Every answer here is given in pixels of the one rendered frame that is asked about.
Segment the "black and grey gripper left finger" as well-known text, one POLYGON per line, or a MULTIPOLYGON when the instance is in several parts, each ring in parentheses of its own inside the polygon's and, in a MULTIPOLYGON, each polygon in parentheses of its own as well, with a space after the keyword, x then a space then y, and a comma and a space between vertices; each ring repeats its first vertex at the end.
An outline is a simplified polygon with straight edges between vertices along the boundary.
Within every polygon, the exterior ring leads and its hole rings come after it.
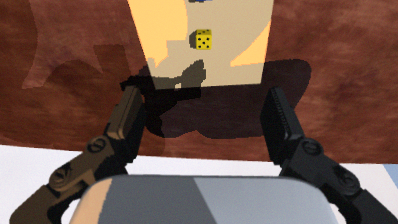
POLYGON ((69 205, 80 199, 89 185, 128 174, 125 166, 137 158, 146 120, 140 89, 127 85, 103 134, 91 138, 84 152, 54 170, 48 183, 14 210, 9 224, 62 224, 69 205))

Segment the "yellow die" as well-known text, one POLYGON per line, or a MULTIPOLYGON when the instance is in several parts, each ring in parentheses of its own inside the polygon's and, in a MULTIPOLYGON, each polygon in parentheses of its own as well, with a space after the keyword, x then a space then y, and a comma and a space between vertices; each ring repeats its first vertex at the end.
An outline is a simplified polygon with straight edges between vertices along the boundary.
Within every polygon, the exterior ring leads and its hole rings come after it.
POLYGON ((196 49, 210 50, 212 43, 211 29, 197 29, 196 30, 196 49))

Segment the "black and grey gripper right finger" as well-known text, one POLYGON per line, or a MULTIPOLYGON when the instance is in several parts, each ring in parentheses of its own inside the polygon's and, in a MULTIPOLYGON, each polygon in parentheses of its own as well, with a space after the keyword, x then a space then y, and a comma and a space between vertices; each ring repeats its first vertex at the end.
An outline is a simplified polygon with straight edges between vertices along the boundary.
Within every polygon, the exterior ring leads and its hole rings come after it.
POLYGON ((360 187, 355 174, 326 156, 317 140, 306 138, 282 87, 268 90, 260 122, 270 160, 282 168, 278 176, 316 186, 346 224, 398 224, 393 213, 360 187))

